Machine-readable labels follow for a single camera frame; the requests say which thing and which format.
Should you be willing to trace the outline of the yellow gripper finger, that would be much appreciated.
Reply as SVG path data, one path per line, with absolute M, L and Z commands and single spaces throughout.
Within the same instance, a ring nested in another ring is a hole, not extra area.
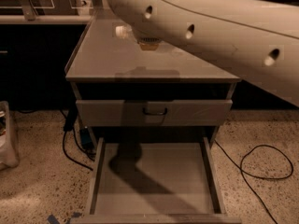
M 144 51 L 155 51 L 157 48 L 159 48 L 159 44 L 158 43 L 153 43 L 153 44 L 140 43 L 139 46 Z

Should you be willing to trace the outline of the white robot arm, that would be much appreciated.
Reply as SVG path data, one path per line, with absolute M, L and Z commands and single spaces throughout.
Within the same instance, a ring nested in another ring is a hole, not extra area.
M 299 7 L 261 0 L 107 0 L 136 30 L 299 106 Z

